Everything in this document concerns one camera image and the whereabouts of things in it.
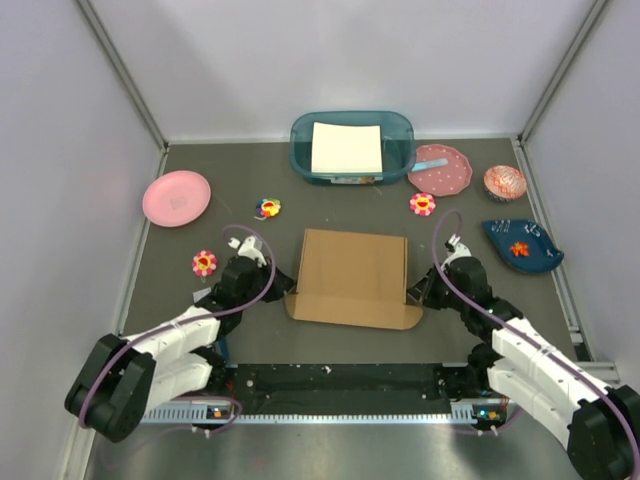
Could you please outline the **pink smiling flower toy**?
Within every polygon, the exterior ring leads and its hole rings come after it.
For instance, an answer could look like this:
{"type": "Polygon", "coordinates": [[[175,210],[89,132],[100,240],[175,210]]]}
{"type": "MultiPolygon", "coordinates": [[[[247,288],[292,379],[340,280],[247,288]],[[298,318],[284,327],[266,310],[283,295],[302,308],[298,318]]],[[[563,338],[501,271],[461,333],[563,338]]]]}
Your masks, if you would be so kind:
{"type": "Polygon", "coordinates": [[[429,193],[416,193],[409,200],[409,208],[415,215],[430,216],[436,208],[435,198],[429,193]]]}

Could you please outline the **red patterned bowl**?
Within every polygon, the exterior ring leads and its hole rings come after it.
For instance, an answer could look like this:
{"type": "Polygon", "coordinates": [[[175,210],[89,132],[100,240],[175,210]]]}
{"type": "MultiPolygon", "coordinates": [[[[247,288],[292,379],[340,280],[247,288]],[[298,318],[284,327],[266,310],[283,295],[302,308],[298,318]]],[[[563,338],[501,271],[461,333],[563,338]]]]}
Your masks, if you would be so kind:
{"type": "Polygon", "coordinates": [[[523,173],[512,166],[495,165],[483,176],[483,183],[489,196],[500,202],[511,202],[527,192],[527,180],[523,173]]]}

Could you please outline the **rainbow flower toy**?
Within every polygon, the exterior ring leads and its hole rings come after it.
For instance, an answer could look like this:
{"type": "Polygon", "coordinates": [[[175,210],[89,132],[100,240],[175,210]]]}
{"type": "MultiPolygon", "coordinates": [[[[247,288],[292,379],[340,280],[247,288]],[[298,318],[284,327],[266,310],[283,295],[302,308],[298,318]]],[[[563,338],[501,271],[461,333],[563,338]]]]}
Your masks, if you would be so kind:
{"type": "Polygon", "coordinates": [[[281,202],[276,198],[263,198],[255,208],[254,218],[260,221],[273,218],[281,211],[281,202]]]}

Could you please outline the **light blue marker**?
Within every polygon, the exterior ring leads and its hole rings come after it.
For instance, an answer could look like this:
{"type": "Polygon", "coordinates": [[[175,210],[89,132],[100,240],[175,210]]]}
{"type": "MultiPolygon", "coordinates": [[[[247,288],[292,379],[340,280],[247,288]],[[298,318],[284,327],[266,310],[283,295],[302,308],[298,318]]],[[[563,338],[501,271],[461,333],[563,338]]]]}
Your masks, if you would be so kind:
{"type": "Polygon", "coordinates": [[[421,172],[429,169],[440,168],[448,165],[447,158],[439,158],[424,162],[416,162],[411,172],[421,172]]]}

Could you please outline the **pink dotted plate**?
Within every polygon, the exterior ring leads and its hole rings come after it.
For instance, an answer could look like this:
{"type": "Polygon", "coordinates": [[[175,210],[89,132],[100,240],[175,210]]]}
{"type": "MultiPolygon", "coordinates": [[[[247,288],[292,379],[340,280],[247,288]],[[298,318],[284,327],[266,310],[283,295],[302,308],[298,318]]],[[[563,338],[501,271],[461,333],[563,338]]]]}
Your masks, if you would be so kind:
{"type": "Polygon", "coordinates": [[[442,144],[422,145],[416,150],[416,162],[439,158],[447,158],[448,165],[421,172],[410,171],[407,175],[408,181],[420,192],[435,197],[461,193],[471,184],[473,176],[469,159],[456,148],[442,144]]]}

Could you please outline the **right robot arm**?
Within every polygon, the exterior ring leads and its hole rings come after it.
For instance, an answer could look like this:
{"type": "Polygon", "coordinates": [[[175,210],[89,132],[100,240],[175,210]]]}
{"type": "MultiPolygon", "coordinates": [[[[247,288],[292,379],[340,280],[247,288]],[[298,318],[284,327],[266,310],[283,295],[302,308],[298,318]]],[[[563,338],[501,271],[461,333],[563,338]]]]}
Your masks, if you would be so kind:
{"type": "Polygon", "coordinates": [[[558,441],[581,478],[638,478],[638,392],[570,361],[520,310],[494,295],[477,258],[453,256],[433,265],[407,294],[427,309],[456,311],[480,339],[466,372],[474,393],[513,400],[558,441]]]}

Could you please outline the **blue packaged item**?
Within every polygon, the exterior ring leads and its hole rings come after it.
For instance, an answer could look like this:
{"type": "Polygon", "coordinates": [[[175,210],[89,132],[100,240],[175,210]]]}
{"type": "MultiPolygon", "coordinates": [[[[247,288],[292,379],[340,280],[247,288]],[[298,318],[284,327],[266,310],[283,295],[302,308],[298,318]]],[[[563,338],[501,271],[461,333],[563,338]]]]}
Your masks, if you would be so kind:
{"type": "MultiPolygon", "coordinates": [[[[210,313],[219,312],[226,308],[224,304],[219,304],[216,302],[213,295],[212,287],[194,292],[193,300],[196,307],[206,309],[210,313]]],[[[208,345],[207,348],[221,355],[225,361],[230,361],[228,342],[223,327],[220,328],[216,341],[208,345]]]]}

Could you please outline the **teal plastic bin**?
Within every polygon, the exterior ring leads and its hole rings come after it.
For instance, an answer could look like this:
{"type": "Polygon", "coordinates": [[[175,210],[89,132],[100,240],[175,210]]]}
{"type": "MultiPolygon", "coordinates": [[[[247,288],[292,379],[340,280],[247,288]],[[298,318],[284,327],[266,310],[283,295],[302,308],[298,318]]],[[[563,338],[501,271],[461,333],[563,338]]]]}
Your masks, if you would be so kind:
{"type": "Polygon", "coordinates": [[[290,166],[311,184],[390,184],[415,161],[413,126],[393,111],[311,112],[290,130],[290,166]]]}

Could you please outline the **white paper sheet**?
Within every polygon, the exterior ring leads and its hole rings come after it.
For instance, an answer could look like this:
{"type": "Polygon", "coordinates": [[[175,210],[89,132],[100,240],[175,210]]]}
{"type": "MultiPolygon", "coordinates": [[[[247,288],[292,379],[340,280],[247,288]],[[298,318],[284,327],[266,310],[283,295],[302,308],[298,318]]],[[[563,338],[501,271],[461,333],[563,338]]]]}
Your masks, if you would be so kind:
{"type": "Polygon", "coordinates": [[[311,171],[319,174],[372,174],[383,171],[379,125],[348,126],[315,122],[311,171]]]}

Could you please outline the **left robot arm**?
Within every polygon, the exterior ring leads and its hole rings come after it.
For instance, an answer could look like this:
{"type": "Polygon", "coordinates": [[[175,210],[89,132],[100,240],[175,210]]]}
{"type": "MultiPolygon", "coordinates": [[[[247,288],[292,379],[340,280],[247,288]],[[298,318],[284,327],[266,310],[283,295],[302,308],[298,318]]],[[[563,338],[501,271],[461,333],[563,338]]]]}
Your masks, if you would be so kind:
{"type": "Polygon", "coordinates": [[[174,319],[129,337],[101,337],[66,395],[65,410],[117,443],[170,400],[197,390],[220,394],[227,374],[214,344],[240,324],[246,309],[282,299],[295,284],[271,261],[233,257],[219,281],[174,319]]]}

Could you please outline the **small orange toy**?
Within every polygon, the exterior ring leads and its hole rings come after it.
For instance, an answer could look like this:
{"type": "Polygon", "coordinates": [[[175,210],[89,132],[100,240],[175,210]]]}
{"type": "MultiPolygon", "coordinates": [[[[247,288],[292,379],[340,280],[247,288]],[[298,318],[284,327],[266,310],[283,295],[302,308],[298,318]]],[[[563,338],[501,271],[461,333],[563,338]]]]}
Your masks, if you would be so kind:
{"type": "Polygon", "coordinates": [[[528,257],[530,255],[529,245],[525,242],[515,242],[510,247],[510,251],[515,257],[528,257]]]}

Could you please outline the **pink round plate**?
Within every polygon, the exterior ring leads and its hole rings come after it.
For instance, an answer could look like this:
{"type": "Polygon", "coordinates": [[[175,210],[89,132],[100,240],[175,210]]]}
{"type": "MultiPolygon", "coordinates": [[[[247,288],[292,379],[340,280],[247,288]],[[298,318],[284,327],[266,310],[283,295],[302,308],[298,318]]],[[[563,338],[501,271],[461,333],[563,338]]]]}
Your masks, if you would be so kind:
{"type": "Polygon", "coordinates": [[[201,174],[178,170],[160,176],[146,189],[142,210],[152,224],[175,228],[199,218],[211,200],[211,187],[201,174]]]}

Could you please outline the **brown cardboard box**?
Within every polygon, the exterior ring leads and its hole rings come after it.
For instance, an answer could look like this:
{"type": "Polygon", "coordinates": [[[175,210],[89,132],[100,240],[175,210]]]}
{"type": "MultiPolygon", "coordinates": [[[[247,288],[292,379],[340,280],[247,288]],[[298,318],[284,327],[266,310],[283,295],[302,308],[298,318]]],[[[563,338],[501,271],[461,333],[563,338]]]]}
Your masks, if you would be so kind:
{"type": "Polygon", "coordinates": [[[406,331],[423,315],[407,300],[407,275],[404,237],[308,229],[286,311],[297,321],[406,331]]]}

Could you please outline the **dark blue leaf dish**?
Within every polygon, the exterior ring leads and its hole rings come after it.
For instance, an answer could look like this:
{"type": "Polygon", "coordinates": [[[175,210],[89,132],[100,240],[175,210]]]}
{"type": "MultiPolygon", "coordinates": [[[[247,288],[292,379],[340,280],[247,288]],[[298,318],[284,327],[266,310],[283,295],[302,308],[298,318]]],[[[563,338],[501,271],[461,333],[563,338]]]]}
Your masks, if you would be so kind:
{"type": "Polygon", "coordinates": [[[516,271],[545,274],[555,270],[564,260],[564,252],[535,221],[488,220],[481,226],[502,260],[516,271]]]}

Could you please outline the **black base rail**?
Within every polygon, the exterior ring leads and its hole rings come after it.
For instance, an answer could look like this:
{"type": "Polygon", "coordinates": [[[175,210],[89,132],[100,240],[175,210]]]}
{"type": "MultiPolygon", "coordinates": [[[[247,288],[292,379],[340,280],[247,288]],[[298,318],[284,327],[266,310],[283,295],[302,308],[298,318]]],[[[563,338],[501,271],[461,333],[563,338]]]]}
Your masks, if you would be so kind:
{"type": "Polygon", "coordinates": [[[243,413],[436,413],[464,399],[495,399],[465,366],[239,364],[213,370],[197,396],[238,400],[243,413]]]}

